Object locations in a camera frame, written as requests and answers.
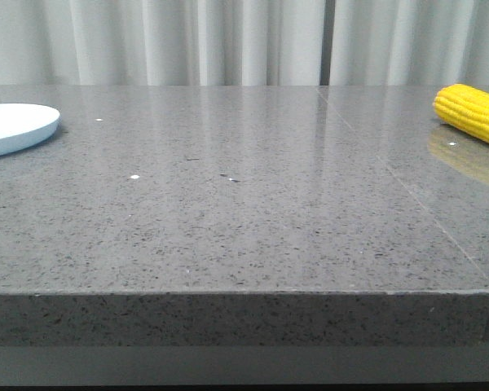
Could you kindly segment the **yellow corn cob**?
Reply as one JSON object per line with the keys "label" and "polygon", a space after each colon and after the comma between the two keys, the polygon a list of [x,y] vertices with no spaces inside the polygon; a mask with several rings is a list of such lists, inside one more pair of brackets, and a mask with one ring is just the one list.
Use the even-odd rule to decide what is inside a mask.
{"label": "yellow corn cob", "polygon": [[489,144],[489,93],[464,84],[442,88],[433,109],[446,123]]}

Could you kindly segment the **white pleated curtain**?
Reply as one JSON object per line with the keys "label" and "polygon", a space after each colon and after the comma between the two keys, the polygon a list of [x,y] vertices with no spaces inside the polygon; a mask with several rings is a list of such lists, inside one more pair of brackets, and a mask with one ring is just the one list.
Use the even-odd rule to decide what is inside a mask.
{"label": "white pleated curtain", "polygon": [[0,84],[489,85],[489,1],[0,1]]}

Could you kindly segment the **light blue round plate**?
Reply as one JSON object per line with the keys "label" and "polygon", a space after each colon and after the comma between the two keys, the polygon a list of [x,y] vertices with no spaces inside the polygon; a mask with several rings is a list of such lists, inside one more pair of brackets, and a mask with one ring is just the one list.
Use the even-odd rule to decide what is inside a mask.
{"label": "light blue round plate", "polygon": [[57,109],[31,103],[0,103],[0,156],[32,147],[57,129]]}

